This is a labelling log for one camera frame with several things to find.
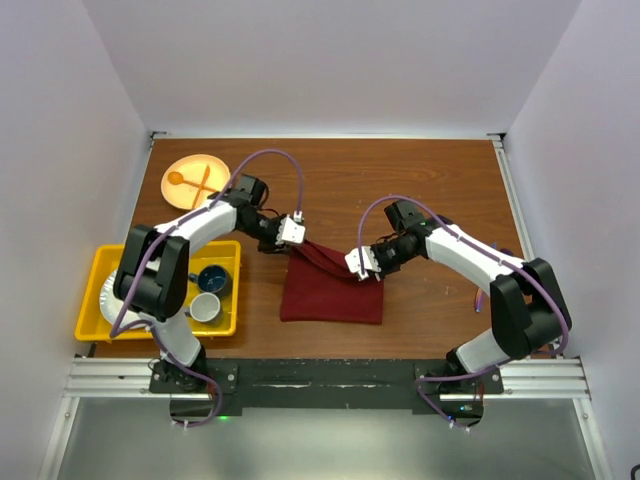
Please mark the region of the orange round plate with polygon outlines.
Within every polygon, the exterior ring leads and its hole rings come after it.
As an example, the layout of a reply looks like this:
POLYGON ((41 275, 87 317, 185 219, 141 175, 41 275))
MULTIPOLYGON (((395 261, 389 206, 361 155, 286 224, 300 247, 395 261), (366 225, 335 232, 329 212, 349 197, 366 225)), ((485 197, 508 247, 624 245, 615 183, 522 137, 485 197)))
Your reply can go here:
MULTIPOLYGON (((164 199, 180 210, 192 210, 197 188, 185 184, 171 185, 167 176, 171 171, 179 171, 187 180, 200 183, 206 165, 209 165, 211 170, 207 186, 217 190, 218 193, 230 179, 231 172, 229 167, 218 157, 208 154, 194 154, 177 160, 165 171, 160 184, 164 199)), ((196 208, 200 207, 212 194, 214 193, 203 191, 199 197, 199 205, 196 208)))

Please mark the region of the orange plastic fork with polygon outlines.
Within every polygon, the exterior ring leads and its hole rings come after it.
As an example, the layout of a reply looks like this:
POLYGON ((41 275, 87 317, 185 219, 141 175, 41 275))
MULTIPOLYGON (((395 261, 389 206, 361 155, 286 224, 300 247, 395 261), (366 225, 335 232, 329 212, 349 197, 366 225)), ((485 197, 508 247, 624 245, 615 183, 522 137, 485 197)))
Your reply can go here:
POLYGON ((202 193, 204 190, 206 190, 206 187, 207 187, 207 180, 208 180, 208 178, 209 178, 210 171, 211 171, 211 170, 210 170, 210 166, 209 166, 209 165, 206 165, 205 171, 204 171, 204 173, 203 173, 203 177, 202 177, 202 179, 201 179, 200 183, 198 184, 197 192, 196 192, 196 194, 195 194, 195 196, 194 196, 194 200, 193 200, 193 204, 192 204, 192 210, 195 210, 195 209, 196 209, 196 207, 199 205, 199 197, 200 197, 201 193, 202 193))

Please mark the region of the orange plastic spoon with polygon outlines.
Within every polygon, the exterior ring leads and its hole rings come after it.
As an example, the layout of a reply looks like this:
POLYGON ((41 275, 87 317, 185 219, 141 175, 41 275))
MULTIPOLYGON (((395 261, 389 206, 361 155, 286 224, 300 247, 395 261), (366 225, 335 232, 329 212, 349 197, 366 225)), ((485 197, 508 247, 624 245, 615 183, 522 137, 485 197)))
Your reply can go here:
MULTIPOLYGON (((187 180, 179 171, 171 171, 171 172, 169 172, 168 176, 167 176, 167 179, 168 179, 168 182, 171 185, 185 184, 187 186, 191 186, 191 187, 196 187, 197 188, 198 184, 199 184, 199 183, 196 183, 194 181, 187 180)), ((204 191, 207 191, 207 192, 210 192, 210 193, 217 193, 217 190, 215 190, 215 189, 213 189, 213 188, 211 188, 209 186, 207 186, 206 190, 204 190, 204 191)))

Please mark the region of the yellow plastic bin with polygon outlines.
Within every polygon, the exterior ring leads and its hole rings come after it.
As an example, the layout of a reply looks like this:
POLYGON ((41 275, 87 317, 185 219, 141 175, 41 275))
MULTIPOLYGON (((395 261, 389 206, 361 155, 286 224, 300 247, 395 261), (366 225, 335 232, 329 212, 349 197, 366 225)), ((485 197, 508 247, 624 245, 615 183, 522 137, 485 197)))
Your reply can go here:
MULTIPOLYGON (((122 245, 103 245, 96 251, 75 327, 75 338, 79 341, 109 342, 111 340, 112 326, 100 312, 99 295, 106 278, 113 270, 117 271, 123 250, 122 245)), ((237 323, 241 268, 240 243, 235 240, 225 240, 207 244, 190 258, 189 271, 199 273, 212 264, 221 265, 230 273, 232 291, 228 296, 220 298, 222 314, 216 323, 200 324, 191 318, 188 322, 193 334, 197 337, 232 336, 235 334, 237 323)))

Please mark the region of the grey white mug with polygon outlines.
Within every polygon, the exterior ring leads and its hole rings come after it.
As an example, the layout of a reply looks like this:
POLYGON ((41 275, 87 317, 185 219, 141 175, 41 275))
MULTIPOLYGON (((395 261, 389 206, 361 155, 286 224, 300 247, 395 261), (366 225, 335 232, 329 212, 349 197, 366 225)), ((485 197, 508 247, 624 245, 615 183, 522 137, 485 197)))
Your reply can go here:
POLYGON ((221 317, 221 301, 214 293, 200 293, 193 298, 184 313, 188 318, 200 324, 213 324, 221 317))

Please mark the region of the dark blue mug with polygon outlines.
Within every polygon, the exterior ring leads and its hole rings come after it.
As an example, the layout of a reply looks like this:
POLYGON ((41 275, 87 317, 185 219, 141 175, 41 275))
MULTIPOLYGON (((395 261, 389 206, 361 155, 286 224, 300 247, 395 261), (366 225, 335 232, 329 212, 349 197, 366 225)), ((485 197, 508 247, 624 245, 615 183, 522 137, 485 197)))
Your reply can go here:
POLYGON ((201 293, 225 297, 232 291, 232 277, 221 265, 208 265, 199 273, 190 273, 188 280, 194 283, 201 293))

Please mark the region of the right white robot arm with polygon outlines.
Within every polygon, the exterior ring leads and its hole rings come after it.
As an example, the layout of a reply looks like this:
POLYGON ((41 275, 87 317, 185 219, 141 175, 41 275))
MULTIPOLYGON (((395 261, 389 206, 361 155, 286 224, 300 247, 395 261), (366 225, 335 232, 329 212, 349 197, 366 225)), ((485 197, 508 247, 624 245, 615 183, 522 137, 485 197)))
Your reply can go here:
POLYGON ((551 265, 495 250, 466 234, 448 218, 400 195, 383 198, 393 232, 348 256, 360 279, 383 279, 410 260, 421 257, 444 265, 471 281, 490 300, 491 326, 452 349, 445 364, 422 380, 469 392, 481 376, 513 360, 523 359, 557 342, 564 352, 572 321, 551 265))

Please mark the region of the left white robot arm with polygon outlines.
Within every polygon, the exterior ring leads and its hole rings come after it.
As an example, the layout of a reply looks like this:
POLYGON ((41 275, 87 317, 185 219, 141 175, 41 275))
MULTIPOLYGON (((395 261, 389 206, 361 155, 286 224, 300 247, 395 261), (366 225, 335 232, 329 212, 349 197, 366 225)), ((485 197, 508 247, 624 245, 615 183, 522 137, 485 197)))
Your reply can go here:
POLYGON ((185 392, 214 386, 204 347, 183 310, 192 255, 235 231, 256 240, 264 253, 284 253, 304 240, 299 210, 274 216, 263 213, 267 192, 265 182, 242 174, 236 184, 226 184, 195 210, 129 232, 111 287, 122 306, 110 336, 136 327, 149 330, 160 350, 162 372, 185 392))

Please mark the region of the white paper plate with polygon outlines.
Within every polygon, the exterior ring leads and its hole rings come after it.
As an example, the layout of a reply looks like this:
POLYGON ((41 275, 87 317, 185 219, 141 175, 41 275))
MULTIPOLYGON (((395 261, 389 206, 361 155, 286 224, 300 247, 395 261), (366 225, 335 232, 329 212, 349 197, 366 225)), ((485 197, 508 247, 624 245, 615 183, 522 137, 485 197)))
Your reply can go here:
MULTIPOLYGON (((116 319, 122 309, 123 301, 118 299, 114 295, 114 283, 117 271, 113 270, 111 274, 106 278, 99 295, 99 308, 102 316, 107 322, 113 326, 116 319)), ((140 321, 148 321, 148 318, 141 316, 137 312, 127 310, 123 316, 123 319, 119 325, 119 329, 129 330, 134 328, 142 328, 143 325, 140 321)))

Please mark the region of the dark red cloth napkin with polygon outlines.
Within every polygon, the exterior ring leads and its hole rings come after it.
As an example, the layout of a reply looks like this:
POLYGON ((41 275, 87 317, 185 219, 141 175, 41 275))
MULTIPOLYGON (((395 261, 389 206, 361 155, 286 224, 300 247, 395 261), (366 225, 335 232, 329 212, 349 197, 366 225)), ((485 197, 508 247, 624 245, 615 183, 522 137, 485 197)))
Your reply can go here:
POLYGON ((307 241, 289 253, 280 320, 379 325, 383 321, 384 283, 358 280, 345 254, 307 241))

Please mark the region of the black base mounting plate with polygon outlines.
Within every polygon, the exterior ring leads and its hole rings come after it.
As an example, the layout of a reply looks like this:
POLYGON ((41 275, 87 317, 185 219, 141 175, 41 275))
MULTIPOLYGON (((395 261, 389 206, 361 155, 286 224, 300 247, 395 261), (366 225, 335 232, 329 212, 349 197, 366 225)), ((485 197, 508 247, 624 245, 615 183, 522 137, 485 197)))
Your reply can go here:
MULTIPOLYGON (((207 359, 207 372, 222 390, 221 416, 248 409, 371 409, 436 412, 420 397, 415 381, 444 376, 437 359, 207 359)), ((200 419, 212 400, 205 382, 187 378, 168 362, 151 367, 149 391, 169 394, 174 419, 200 419)), ((480 420, 483 400, 504 392, 498 369, 480 378, 429 382, 421 390, 456 420, 480 420)))

